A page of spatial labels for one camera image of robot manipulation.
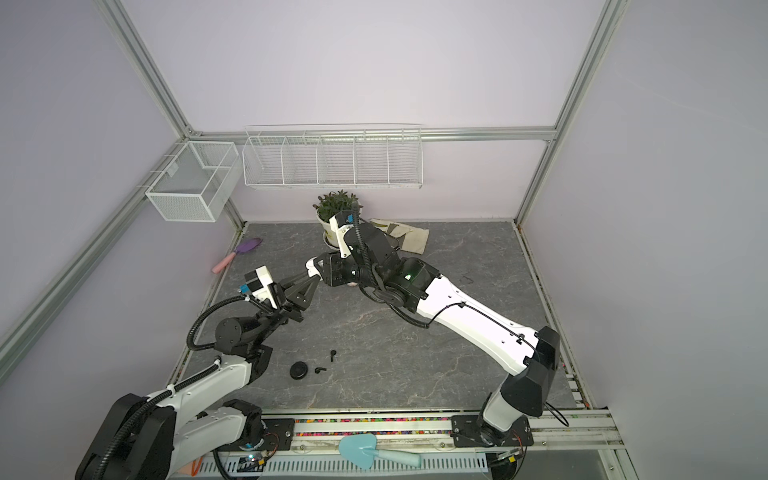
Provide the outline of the black earbud charging case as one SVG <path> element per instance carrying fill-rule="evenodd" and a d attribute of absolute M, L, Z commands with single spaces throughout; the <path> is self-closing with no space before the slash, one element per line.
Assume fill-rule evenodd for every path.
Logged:
<path fill-rule="evenodd" d="M 289 375 L 293 380 L 301 380 L 309 373 L 309 366 L 304 361 L 293 363 L 289 369 Z"/>

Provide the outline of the white earbud charging case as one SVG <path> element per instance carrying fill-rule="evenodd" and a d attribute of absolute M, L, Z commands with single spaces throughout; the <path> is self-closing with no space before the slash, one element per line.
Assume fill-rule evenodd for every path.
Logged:
<path fill-rule="evenodd" d="M 306 262 L 307 274 L 309 277 L 323 278 L 323 261 L 320 257 L 313 257 Z"/>

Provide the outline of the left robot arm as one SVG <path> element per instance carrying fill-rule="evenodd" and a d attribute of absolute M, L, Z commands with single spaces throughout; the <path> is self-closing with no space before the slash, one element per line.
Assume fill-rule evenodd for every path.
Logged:
<path fill-rule="evenodd" d="M 265 340 L 289 320 L 302 321 L 321 278 L 299 274 L 278 283 L 252 273 L 232 297 L 195 320 L 191 351 L 213 350 L 200 372 L 111 407 L 78 466 L 78 479 L 166 479 L 222 447 L 260 450 L 270 436 L 260 407 L 228 394 L 253 383 L 269 364 Z"/>

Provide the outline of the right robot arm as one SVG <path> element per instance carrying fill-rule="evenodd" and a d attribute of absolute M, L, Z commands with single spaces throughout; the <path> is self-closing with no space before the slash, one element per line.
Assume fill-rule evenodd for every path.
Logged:
<path fill-rule="evenodd" d="M 442 325 L 471 342 L 506 372 L 485 400 L 468 440 L 500 446 L 523 437 L 522 422 L 540 417 L 560 360 L 560 334 L 549 326 L 521 325 L 472 298 L 434 266 L 403 257 L 394 239 L 364 221 L 358 208 L 332 217 L 335 251 L 306 264 L 312 276 L 332 287 L 354 283 L 370 299 L 422 329 Z"/>

